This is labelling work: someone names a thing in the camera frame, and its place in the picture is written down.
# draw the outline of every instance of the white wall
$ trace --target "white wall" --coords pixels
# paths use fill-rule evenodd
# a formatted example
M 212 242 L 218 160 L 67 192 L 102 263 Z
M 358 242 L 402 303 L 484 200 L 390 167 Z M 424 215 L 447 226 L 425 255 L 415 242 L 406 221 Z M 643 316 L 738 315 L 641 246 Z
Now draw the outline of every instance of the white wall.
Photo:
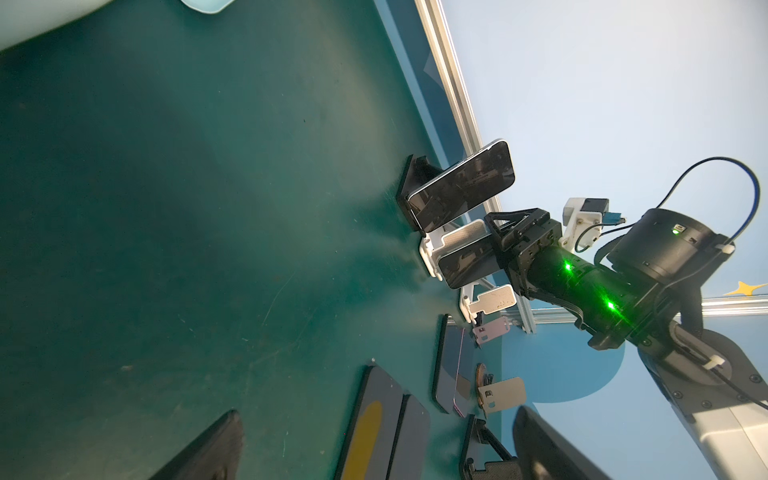
M 569 197 L 607 197 L 634 221 L 715 155 L 768 184 L 768 2 L 442 3 L 482 136 L 510 142 L 505 209 L 561 220 Z M 751 204 L 745 174 L 708 164 L 665 207 L 731 235 Z M 704 295 L 768 283 L 767 234 L 764 207 Z
M 0 50 L 83 17 L 110 0 L 3 0 Z

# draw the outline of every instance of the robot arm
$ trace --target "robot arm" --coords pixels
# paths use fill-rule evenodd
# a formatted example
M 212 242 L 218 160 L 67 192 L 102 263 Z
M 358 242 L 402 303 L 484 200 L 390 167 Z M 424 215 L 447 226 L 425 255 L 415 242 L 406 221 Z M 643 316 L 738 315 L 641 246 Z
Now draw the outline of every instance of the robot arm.
M 485 222 L 516 293 L 570 310 L 576 327 L 592 334 L 592 348 L 637 346 L 719 478 L 768 478 L 768 407 L 759 406 L 768 386 L 701 316 L 700 287 L 732 254 L 729 238 L 652 209 L 594 265 L 561 247 L 561 225 L 544 210 L 489 214 Z M 614 270 L 599 264 L 606 254 Z

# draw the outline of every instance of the phone stand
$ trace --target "phone stand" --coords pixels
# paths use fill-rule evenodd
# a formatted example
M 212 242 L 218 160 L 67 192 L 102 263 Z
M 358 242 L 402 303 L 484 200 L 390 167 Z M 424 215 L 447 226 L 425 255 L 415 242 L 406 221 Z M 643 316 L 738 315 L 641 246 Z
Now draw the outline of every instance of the phone stand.
M 406 164 L 406 172 L 402 175 L 400 181 L 400 188 L 397 190 L 397 204 L 402 210 L 402 214 L 406 216 L 406 219 L 414 231 L 421 231 L 422 235 L 425 233 L 416 223 L 416 218 L 411 211 L 411 207 L 408 206 L 408 197 L 411 193 L 418 190 L 423 184 L 430 181 L 432 178 L 437 177 L 442 173 L 442 168 L 435 167 L 427 161 L 427 157 L 414 158 L 413 155 L 408 157 Z
M 425 233 L 419 244 L 419 255 L 422 256 L 429 274 L 442 282 L 442 272 L 438 265 L 440 259 L 489 234 L 488 226 L 482 219 L 458 228 L 455 227 L 455 223 L 448 222 L 437 230 Z
M 501 459 L 500 462 L 486 462 L 485 470 L 478 470 L 475 459 L 480 453 L 483 445 L 490 445 L 496 455 Z M 469 416 L 467 432 L 464 437 L 464 446 L 462 447 L 462 456 L 459 459 L 458 473 L 462 480 L 522 480 L 523 474 L 520 462 L 517 457 L 513 457 L 502 443 L 493 435 L 491 430 L 485 426 L 485 420 Z

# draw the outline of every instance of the yellow star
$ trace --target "yellow star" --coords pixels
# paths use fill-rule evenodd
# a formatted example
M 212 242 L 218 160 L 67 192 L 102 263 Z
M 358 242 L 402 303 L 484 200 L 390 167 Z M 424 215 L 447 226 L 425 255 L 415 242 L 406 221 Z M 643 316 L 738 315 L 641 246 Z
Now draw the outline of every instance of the yellow star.
M 752 296 L 752 292 L 765 285 L 768 285 L 768 283 L 764 283 L 763 285 L 747 285 L 744 282 L 739 282 L 739 288 L 733 292 L 726 293 L 726 295 L 737 295 L 738 293 L 743 293 L 746 296 Z

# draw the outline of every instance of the blue wall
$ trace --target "blue wall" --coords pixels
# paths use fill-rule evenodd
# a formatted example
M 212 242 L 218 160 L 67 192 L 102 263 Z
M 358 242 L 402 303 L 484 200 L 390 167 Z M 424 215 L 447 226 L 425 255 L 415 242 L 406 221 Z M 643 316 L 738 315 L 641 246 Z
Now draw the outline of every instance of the blue wall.
M 521 377 L 526 405 L 540 409 L 597 392 L 614 378 L 624 347 L 598 352 L 587 346 L 590 335 L 570 323 L 537 326 L 529 335 L 513 329 L 502 337 L 502 379 Z M 502 412 L 502 443 L 514 451 L 511 426 L 517 409 Z
M 768 373 L 768 317 L 706 319 L 705 325 L 731 338 L 761 373 Z M 504 348 L 506 365 L 508 357 L 516 353 L 506 345 Z M 536 406 L 548 422 L 615 480 L 715 479 L 632 345 L 626 347 L 616 376 L 600 391 L 570 402 Z M 502 428 L 507 427 L 502 420 Z

